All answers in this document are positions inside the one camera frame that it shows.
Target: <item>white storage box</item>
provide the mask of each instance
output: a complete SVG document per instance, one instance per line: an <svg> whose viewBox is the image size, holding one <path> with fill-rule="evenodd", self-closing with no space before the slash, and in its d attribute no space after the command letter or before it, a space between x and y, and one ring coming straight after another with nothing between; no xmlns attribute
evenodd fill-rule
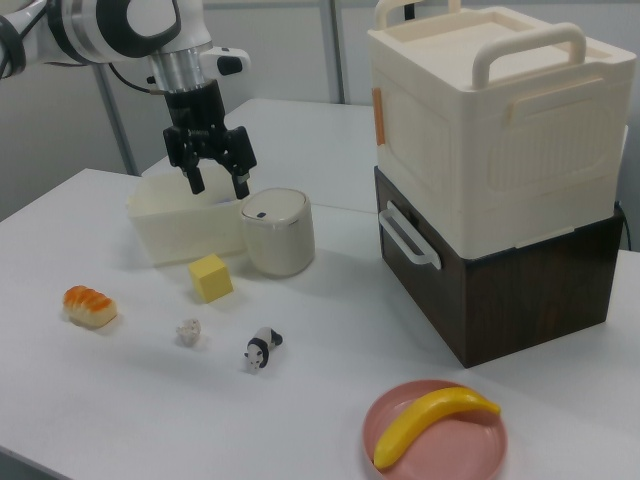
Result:
<svg viewBox="0 0 640 480"><path fill-rule="evenodd" d="M129 218L154 265L245 249L231 176L220 165L200 167L204 192L194 195L182 172L143 177L129 198Z"/></svg>
<svg viewBox="0 0 640 480"><path fill-rule="evenodd" d="M378 164L456 253L610 217L635 55L499 7L387 27L408 3L369 32Z"/></svg>

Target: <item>lid handle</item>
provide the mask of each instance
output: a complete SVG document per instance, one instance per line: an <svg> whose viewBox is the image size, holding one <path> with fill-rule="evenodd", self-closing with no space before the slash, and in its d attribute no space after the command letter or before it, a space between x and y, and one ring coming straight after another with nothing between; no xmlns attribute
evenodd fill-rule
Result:
<svg viewBox="0 0 640 480"><path fill-rule="evenodd" d="M564 42L571 44L567 65L584 63L587 55L587 39L580 27L573 23L558 23L546 28L526 30L487 43L478 51L473 62L473 88L479 90L487 87L489 69L498 58Z"/></svg>
<svg viewBox="0 0 640 480"><path fill-rule="evenodd" d="M417 3L416 0L380 0L376 5L376 30L387 28L387 16L389 12L398 7L404 7L410 3ZM460 12L460 0L449 0L449 13Z"/></svg>

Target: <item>panda figurine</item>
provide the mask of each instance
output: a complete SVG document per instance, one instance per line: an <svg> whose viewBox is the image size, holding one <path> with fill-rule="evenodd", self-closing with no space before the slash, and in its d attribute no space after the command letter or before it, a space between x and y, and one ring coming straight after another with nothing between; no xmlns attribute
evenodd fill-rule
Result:
<svg viewBox="0 0 640 480"><path fill-rule="evenodd" d="M249 343L244 356L249 359L249 368L258 370L269 362L269 350L282 343L282 335L269 327L263 327L256 332Z"/></svg>

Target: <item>yellow cube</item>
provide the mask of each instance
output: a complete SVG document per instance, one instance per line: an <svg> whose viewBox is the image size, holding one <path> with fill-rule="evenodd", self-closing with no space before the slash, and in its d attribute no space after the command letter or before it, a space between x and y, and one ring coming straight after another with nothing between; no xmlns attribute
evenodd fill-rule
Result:
<svg viewBox="0 0 640 480"><path fill-rule="evenodd" d="M217 255L209 255L190 263L189 273L193 288L207 303L233 292L227 266Z"/></svg>

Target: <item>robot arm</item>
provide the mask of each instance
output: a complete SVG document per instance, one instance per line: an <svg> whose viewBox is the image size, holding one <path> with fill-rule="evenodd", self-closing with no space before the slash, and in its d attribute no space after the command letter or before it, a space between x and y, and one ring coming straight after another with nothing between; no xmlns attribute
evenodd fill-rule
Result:
<svg viewBox="0 0 640 480"><path fill-rule="evenodd" d="M194 194L204 190L200 158L231 174L236 196L249 194L256 165L246 130L227 130L217 78L244 71L249 57L213 47L202 0L34 0L0 17L0 78L27 65L95 65L148 58L173 126L164 131L171 164Z"/></svg>

